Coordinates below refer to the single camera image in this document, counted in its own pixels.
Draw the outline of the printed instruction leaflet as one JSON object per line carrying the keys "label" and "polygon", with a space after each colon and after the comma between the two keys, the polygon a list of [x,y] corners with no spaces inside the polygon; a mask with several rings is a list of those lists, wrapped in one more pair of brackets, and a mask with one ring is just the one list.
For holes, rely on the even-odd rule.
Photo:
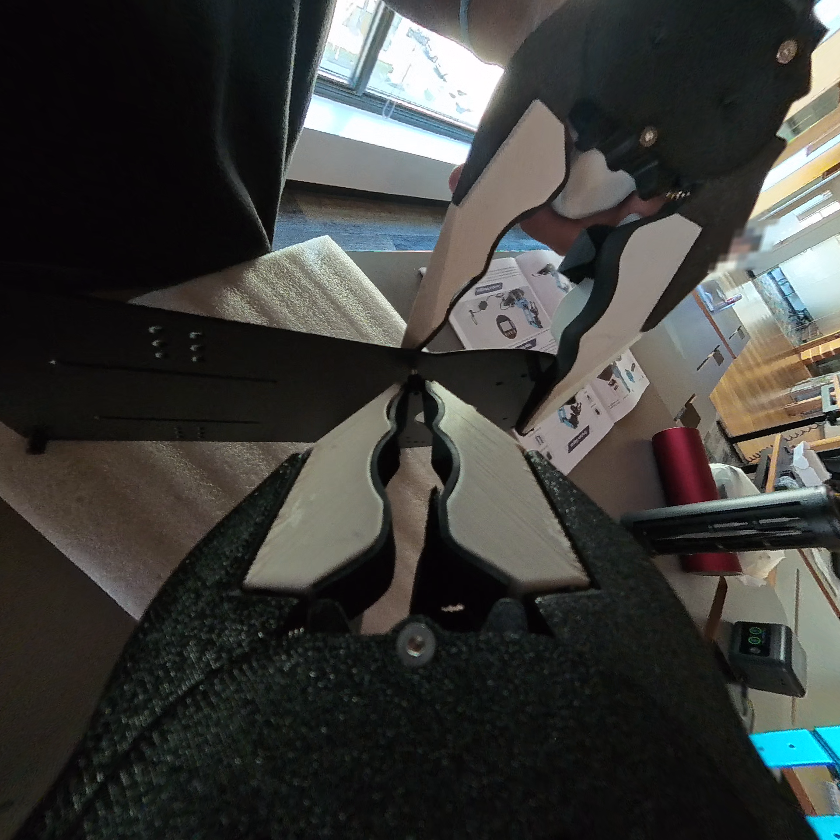
{"label": "printed instruction leaflet", "polygon": [[[493,259],[448,318],[464,347],[555,354],[551,321],[573,287],[559,266],[551,250]],[[519,444],[568,474],[635,408],[647,386],[645,372],[626,350],[540,425],[519,435]]]}

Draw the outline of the person's left hand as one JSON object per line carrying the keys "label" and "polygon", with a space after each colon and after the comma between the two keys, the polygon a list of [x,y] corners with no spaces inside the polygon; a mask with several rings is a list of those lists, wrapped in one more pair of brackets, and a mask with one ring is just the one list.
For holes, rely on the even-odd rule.
{"label": "person's left hand", "polygon": [[551,206],[546,206],[523,218],[518,225],[525,234],[546,248],[565,256],[581,231],[596,225],[615,227],[631,215],[655,215],[665,203],[665,196],[654,196],[646,200],[634,193],[615,207],[580,219],[564,217]]}

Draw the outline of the dark teal object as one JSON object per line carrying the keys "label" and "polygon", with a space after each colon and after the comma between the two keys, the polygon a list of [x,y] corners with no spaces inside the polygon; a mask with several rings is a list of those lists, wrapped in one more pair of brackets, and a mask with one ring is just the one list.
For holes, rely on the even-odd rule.
{"label": "dark teal object", "polygon": [[654,555],[839,551],[838,494],[826,486],[638,511],[621,523]]}

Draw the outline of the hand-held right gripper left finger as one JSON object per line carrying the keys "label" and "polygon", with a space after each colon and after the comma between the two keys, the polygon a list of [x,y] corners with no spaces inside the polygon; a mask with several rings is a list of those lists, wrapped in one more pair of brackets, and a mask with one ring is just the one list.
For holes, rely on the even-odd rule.
{"label": "hand-held right gripper left finger", "polygon": [[390,386],[308,451],[245,591],[333,601],[351,621],[387,592],[396,547],[386,489],[400,466],[402,402],[403,387]]}

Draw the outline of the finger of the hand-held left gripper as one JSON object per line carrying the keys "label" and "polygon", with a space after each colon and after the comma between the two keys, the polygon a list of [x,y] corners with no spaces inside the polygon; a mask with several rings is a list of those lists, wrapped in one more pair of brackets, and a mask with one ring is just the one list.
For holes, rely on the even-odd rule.
{"label": "finger of the hand-held left gripper", "polygon": [[420,350],[456,302],[488,270],[504,234],[549,204],[570,173],[568,133],[541,100],[532,101],[465,194],[450,204],[406,324],[402,347]]}
{"label": "finger of the hand-held left gripper", "polygon": [[629,349],[701,234],[678,213],[579,234],[560,273],[572,283],[551,321],[555,360],[536,380],[516,423],[530,432]]}

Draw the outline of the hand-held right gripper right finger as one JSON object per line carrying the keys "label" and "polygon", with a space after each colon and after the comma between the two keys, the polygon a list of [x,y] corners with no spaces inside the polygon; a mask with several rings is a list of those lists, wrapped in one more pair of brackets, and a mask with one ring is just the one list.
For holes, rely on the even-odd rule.
{"label": "hand-held right gripper right finger", "polygon": [[482,625],[500,601],[590,590],[518,441],[437,382],[425,384],[423,410],[441,487],[429,499],[415,613],[439,625]]}

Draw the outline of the white foam sheet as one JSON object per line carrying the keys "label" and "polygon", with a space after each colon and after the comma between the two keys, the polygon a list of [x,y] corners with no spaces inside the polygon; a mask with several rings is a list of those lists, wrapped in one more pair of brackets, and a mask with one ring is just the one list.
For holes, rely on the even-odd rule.
{"label": "white foam sheet", "polygon": [[[134,297],[139,305],[396,346],[427,253],[330,237]],[[209,530],[303,443],[68,443],[2,431],[2,499],[139,618]]]}

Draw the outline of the blue round metal part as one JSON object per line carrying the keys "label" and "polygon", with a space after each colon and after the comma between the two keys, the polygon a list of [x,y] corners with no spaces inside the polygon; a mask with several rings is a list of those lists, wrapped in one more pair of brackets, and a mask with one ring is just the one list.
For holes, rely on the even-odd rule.
{"label": "blue round metal part", "polygon": [[815,837],[838,839],[839,727],[769,731],[751,741]]}

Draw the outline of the black device green display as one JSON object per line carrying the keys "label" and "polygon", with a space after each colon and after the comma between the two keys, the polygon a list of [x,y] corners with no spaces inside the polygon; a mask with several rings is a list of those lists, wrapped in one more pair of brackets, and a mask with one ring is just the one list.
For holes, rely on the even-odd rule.
{"label": "black device green display", "polygon": [[736,622],[726,653],[732,673],[746,687],[783,697],[805,696],[807,655],[789,626]]}

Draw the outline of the red metal cylinder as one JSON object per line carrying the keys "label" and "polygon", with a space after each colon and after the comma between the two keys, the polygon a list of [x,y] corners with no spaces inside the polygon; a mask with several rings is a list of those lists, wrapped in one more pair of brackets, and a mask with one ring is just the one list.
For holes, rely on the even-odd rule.
{"label": "red metal cylinder", "polygon": [[[661,430],[653,436],[652,446],[666,506],[720,498],[702,438],[695,428]],[[742,572],[735,553],[682,553],[679,561],[682,571],[692,574],[734,576]]]}

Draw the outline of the white crumpled tissue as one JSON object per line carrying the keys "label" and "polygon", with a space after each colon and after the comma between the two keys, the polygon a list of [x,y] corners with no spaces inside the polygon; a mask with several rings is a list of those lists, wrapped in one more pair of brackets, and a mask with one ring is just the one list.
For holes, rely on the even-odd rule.
{"label": "white crumpled tissue", "polygon": [[[755,486],[751,478],[738,467],[712,463],[710,471],[720,499],[762,495],[762,491]],[[760,549],[737,552],[737,556],[741,566],[742,583],[762,586],[768,583],[770,574],[784,560],[785,551]]]}

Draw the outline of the window with grey frame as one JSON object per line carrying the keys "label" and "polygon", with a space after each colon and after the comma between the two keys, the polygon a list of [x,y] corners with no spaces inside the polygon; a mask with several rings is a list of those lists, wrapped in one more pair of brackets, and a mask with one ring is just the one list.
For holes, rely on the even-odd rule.
{"label": "window with grey frame", "polygon": [[338,1],[315,92],[451,140],[470,142],[501,68],[379,1]]}

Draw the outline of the black metal chassis plate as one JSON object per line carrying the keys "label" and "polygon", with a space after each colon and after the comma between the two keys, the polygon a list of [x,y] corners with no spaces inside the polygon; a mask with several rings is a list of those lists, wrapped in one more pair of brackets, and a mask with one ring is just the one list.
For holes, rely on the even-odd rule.
{"label": "black metal chassis plate", "polygon": [[438,382],[507,432],[548,394],[532,350],[428,353],[2,290],[2,423],[53,441],[311,444],[392,385]]}

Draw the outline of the wooden office shelving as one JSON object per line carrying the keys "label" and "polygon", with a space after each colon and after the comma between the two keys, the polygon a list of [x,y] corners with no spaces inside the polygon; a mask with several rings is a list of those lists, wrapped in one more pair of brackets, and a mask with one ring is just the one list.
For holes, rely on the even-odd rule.
{"label": "wooden office shelving", "polygon": [[740,296],[723,314],[738,317],[749,340],[713,389],[710,399],[722,432],[730,438],[787,425],[780,435],[810,442],[838,435],[813,420],[818,409],[795,413],[791,388],[810,376],[753,279],[743,270],[719,272],[716,280],[728,297]]}

